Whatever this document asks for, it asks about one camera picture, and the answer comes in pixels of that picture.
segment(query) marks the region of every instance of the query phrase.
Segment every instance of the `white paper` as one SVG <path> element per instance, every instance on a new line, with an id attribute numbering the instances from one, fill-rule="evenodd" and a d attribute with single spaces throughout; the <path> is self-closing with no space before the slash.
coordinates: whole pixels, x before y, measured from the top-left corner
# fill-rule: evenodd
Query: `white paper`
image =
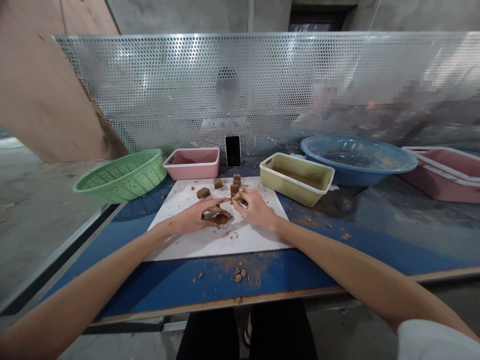
<path id="1" fill-rule="evenodd" d="M 223 178 L 222 182 L 223 187 L 214 189 L 212 179 L 177 181 L 148 229 L 150 230 L 155 224 L 198 202 L 197 191 L 201 188 L 209 188 L 210 197 L 229 198 L 233 178 Z M 263 186 L 260 183 L 259 176 L 242 177 L 241 185 L 258 189 L 275 214 L 288 220 L 277 194 L 272 189 Z M 232 214 L 232 218 L 225 225 L 220 225 L 220 229 L 208 227 L 194 233 L 180 235 L 166 249 L 150 254 L 145 261 L 198 258 L 290 248 L 274 233 L 249 225 L 229 202 L 221 204 L 221 207 Z"/>

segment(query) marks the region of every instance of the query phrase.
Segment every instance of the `green basket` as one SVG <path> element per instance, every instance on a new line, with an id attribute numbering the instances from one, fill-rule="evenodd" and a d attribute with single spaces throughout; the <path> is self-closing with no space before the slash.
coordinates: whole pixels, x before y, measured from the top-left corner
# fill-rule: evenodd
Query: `green basket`
<path id="1" fill-rule="evenodd" d="M 165 179 L 167 170 L 163 160 L 160 149 L 124 156 L 84 175 L 73 191 L 89 194 L 107 204 L 136 199 Z"/>

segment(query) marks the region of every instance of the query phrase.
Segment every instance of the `concrete floor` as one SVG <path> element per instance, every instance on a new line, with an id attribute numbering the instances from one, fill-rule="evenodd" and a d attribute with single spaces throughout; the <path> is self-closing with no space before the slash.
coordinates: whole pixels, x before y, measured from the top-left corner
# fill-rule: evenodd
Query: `concrete floor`
<path id="1" fill-rule="evenodd" d="M 78 176 L 99 165 L 43 164 L 21 144 L 0 141 L 0 205 L 4 205 L 0 207 L 0 300 L 101 207 L 71 191 Z M 5 208 L 13 202 L 15 206 Z M 0 318 L 0 331 L 34 307 L 90 242 L 18 315 Z M 435 293 L 480 335 L 480 282 Z M 319 303 L 309 299 L 306 305 L 319 359 L 396 359 L 396 336 L 377 315 L 363 306 L 324 311 Z M 235 312 L 240 339 L 249 308 Z M 175 359 L 181 339 L 182 331 L 84 335 L 60 359 Z M 248 357 L 242 343 L 240 357 Z"/>

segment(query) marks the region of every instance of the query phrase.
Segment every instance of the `pink plastic tub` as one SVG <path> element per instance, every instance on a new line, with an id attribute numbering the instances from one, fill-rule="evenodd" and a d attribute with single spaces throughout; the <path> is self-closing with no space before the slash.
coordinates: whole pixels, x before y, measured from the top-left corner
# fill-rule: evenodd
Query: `pink plastic tub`
<path id="1" fill-rule="evenodd" d="M 418 166 L 399 176 L 434 199 L 480 204 L 479 158 L 439 147 L 404 147 L 414 152 Z"/>
<path id="2" fill-rule="evenodd" d="M 173 180 L 214 179 L 219 174 L 219 159 L 218 147 L 177 149 L 163 166 Z"/>

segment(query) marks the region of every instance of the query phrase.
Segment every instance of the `table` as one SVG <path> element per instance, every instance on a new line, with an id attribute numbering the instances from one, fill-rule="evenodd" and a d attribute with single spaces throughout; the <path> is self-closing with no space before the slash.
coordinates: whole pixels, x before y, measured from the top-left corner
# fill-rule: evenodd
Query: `table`
<path id="1" fill-rule="evenodd" d="M 264 157 L 219 176 L 259 176 Z M 128 202 L 43 300 L 115 250 L 143 234 L 174 181 Z M 480 206 L 423 195 L 397 176 L 358 197 L 331 191 L 312 209 L 278 194 L 291 222 L 348 244 L 416 281 L 480 274 Z M 234 281 L 239 261 L 250 281 Z M 203 272 L 202 279 L 193 282 Z M 336 282 L 296 249 L 143 262 L 96 321 L 106 323 L 342 292 Z"/>

